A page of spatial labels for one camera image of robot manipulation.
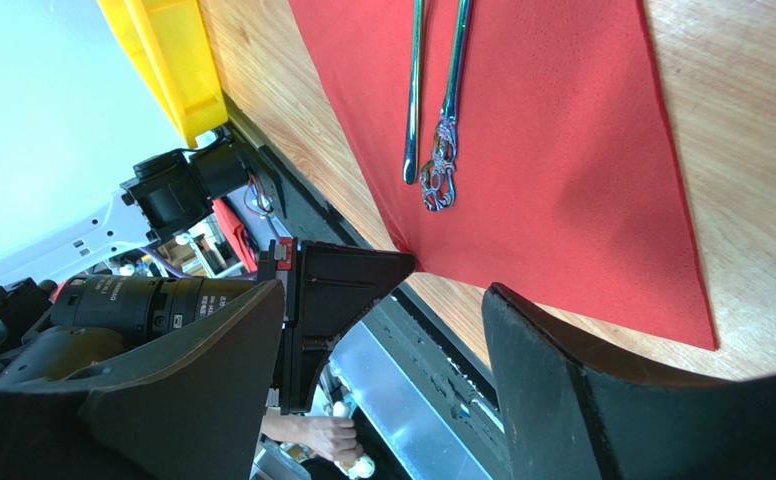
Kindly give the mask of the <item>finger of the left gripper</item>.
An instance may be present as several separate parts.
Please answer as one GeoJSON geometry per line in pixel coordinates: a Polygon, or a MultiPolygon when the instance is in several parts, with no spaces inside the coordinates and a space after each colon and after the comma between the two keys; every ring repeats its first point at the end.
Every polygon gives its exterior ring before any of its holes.
{"type": "Polygon", "coordinates": [[[336,344],[416,270],[412,253],[305,241],[294,251],[288,301],[288,411],[311,408],[336,344]]]}

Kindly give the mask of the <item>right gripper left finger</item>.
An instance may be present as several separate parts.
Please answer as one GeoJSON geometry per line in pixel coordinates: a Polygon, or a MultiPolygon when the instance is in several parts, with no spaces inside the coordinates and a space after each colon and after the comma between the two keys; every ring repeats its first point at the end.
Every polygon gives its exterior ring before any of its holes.
{"type": "Polygon", "coordinates": [[[261,283],[138,345],[54,326],[0,373],[0,479],[244,479],[285,295],[261,283]]]}

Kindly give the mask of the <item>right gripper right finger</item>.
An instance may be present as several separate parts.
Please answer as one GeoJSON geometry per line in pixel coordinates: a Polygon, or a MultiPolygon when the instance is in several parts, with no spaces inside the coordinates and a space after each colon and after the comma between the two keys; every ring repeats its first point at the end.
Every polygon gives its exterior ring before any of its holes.
{"type": "Polygon", "coordinates": [[[482,316],[514,478],[776,479],[776,375],[674,368],[500,283],[482,316]]]}

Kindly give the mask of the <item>gold spoon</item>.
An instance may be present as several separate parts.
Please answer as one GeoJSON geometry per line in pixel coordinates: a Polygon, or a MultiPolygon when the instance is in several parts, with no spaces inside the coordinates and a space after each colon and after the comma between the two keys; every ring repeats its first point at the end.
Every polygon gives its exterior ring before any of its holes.
{"type": "Polygon", "coordinates": [[[472,1],[460,0],[454,27],[446,91],[434,132],[430,159],[419,176],[424,206],[431,212],[451,207],[456,199],[454,174],[458,147],[458,112],[464,54],[472,1]]]}

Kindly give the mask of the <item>red paper napkin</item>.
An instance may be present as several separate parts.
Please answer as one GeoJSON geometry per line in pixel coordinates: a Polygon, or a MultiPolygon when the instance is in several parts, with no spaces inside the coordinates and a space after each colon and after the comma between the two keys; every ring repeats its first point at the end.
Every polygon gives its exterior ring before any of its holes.
{"type": "Polygon", "coordinates": [[[422,271],[717,348],[640,1],[476,1],[455,203],[403,181],[413,5],[291,10],[394,245],[422,271]]]}

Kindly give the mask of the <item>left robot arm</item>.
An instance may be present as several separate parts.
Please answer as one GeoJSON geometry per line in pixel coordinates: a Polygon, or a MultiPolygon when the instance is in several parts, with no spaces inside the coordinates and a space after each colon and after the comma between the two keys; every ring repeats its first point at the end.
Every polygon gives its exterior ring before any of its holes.
{"type": "MultiPolygon", "coordinates": [[[[215,200],[253,185],[285,212],[284,179],[268,147],[222,139],[192,155],[151,157],[86,218],[0,262],[0,354],[32,339],[44,315],[56,325],[105,328],[133,344],[183,328],[249,288],[223,279],[140,280],[86,269],[154,247],[207,218],[215,200]]],[[[283,284],[285,307],[267,403],[305,412],[342,336],[414,270],[412,254],[282,237],[259,256],[257,277],[283,284]]]]}

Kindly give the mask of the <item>person hand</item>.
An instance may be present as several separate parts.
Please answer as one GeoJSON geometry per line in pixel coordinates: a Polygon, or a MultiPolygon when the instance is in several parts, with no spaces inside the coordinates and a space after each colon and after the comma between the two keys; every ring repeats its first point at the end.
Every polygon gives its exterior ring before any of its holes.
{"type": "Polygon", "coordinates": [[[292,439],[333,462],[354,462],[363,454],[355,423],[349,418],[295,417],[292,439]]]}

